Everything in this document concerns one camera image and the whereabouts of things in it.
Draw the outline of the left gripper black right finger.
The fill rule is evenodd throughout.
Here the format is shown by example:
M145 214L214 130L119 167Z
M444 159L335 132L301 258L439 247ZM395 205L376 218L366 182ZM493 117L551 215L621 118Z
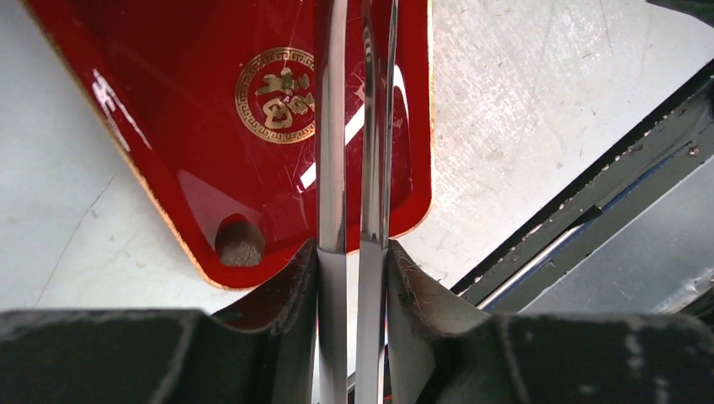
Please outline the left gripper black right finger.
M489 314L386 255L395 403L710 403L713 334L692 316Z

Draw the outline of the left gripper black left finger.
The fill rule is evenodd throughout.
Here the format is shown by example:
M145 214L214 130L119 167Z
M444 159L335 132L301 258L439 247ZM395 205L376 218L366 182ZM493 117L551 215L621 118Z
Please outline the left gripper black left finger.
M4 403L308 403L317 251L214 313L27 310L1 315Z

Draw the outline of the red plastic tray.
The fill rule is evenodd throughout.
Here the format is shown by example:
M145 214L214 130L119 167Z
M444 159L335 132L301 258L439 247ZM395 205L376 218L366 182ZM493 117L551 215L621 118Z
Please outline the red plastic tray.
M199 273L262 284L317 232L312 1L28 1ZM228 218L260 264L215 250Z

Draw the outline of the silver metal tongs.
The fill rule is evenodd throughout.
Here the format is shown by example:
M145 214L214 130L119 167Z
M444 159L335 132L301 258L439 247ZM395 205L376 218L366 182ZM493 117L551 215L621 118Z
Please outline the silver metal tongs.
M357 125L347 113L348 14L346 1L316 4L319 392L323 403L380 403L398 4L360 3Z

